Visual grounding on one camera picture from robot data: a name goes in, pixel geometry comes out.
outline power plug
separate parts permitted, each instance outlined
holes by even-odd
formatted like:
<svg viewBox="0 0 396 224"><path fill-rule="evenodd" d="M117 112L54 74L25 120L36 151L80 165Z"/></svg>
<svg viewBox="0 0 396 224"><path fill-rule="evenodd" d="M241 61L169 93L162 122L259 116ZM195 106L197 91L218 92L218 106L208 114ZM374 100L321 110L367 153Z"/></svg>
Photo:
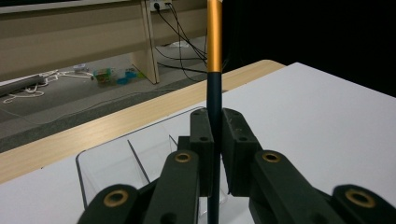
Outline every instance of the power plug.
<svg viewBox="0 0 396 224"><path fill-rule="evenodd" d="M172 0L149 0L150 11L166 10L172 4Z"/></svg>

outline table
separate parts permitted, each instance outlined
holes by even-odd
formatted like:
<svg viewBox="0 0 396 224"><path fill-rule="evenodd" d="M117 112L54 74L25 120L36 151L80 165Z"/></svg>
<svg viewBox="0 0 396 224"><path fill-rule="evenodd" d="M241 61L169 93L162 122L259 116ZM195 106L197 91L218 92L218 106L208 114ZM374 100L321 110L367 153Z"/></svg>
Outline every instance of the table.
<svg viewBox="0 0 396 224"><path fill-rule="evenodd" d="M224 74L223 84L223 107L241 112L262 147L287 156L312 186L331 194L355 184L396 204L395 98L300 63L260 61ZM0 154L0 222L75 223L76 154L200 105L205 83ZM220 223L251 223L247 199L229 195L224 208Z"/></svg>

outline white tabletop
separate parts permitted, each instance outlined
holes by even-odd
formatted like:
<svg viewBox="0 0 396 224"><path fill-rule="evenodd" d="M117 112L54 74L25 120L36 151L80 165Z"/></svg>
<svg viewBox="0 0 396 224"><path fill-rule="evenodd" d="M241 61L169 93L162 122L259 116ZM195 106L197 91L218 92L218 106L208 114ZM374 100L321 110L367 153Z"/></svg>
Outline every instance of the white tabletop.
<svg viewBox="0 0 396 224"><path fill-rule="evenodd" d="M223 107L241 112L262 147L288 157L313 187L332 194L354 184L396 205L396 98L294 63L225 92ZM76 223L76 156L0 185L0 223ZM227 195L219 222L253 223L248 199Z"/></svg>

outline wall socket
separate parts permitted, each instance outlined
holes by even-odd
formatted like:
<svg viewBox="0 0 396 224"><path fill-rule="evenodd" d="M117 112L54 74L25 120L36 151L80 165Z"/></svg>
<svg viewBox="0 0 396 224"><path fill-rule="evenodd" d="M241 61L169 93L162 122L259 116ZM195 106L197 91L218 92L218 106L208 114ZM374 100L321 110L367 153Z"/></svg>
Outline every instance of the wall socket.
<svg viewBox="0 0 396 224"><path fill-rule="evenodd" d="M169 9L169 6L167 6L165 3L172 3L172 0L149 0L150 11L157 11L157 9L154 7L154 4L156 3L160 5L160 10L166 10Z"/></svg>

